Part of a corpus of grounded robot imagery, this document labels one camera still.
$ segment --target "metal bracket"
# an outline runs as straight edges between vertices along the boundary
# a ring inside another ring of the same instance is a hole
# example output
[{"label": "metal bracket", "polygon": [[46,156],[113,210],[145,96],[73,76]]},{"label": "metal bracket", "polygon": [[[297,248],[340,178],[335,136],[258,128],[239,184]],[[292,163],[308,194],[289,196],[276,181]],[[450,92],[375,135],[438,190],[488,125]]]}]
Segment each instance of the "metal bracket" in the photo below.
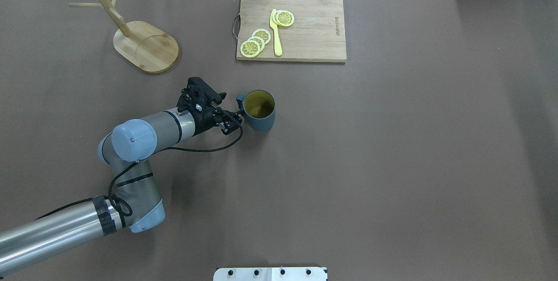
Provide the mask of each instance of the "metal bracket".
[{"label": "metal bracket", "polygon": [[327,281],[326,267],[220,268],[213,281]]}]

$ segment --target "wooden mug stand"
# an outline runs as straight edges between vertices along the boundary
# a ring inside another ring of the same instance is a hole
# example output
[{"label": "wooden mug stand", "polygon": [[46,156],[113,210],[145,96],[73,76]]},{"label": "wooden mug stand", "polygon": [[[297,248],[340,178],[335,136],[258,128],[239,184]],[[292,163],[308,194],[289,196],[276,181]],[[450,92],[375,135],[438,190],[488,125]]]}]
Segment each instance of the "wooden mug stand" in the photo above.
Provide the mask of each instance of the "wooden mug stand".
[{"label": "wooden mug stand", "polygon": [[113,45],[124,58],[147,73],[168,70],[178,59],[176,40],[153,25],[143,21],[126,23],[116,10],[117,0],[99,0],[99,3],[69,3],[70,7],[103,7],[118,26]]}]

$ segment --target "wooden base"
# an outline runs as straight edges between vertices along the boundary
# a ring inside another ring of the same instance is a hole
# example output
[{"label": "wooden base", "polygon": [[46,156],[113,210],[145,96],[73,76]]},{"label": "wooden base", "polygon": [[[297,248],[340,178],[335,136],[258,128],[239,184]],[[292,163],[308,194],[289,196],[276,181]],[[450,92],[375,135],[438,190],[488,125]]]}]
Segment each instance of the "wooden base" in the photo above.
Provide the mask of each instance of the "wooden base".
[{"label": "wooden base", "polygon": [[143,21],[127,25],[130,36],[124,36],[120,29],[114,34],[114,49],[118,53],[147,73],[161,73],[173,66],[179,47],[171,35]]}]

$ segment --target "yellow knife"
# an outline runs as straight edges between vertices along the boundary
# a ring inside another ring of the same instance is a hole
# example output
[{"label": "yellow knife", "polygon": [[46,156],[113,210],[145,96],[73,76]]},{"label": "yellow knife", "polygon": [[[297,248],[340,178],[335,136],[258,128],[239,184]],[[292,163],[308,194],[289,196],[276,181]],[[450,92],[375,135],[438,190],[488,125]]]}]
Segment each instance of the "yellow knife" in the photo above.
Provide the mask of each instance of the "yellow knife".
[{"label": "yellow knife", "polygon": [[273,29],[273,49],[275,50],[275,55],[280,57],[283,54],[283,48],[281,47],[281,41],[279,40],[279,30],[277,29],[277,24],[273,21],[273,15],[275,15],[277,9],[271,11],[269,16],[269,27]]}]

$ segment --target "mug handle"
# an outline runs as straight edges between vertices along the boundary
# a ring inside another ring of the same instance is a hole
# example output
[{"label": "mug handle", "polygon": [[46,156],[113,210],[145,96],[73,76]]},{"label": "mug handle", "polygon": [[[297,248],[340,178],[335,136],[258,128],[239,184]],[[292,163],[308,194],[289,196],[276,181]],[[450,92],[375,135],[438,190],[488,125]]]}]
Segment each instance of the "mug handle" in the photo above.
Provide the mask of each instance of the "mug handle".
[{"label": "mug handle", "polygon": [[238,108],[240,110],[244,110],[244,106],[242,105],[242,103],[244,102],[245,99],[246,99],[246,95],[243,94],[240,94],[237,97]]}]

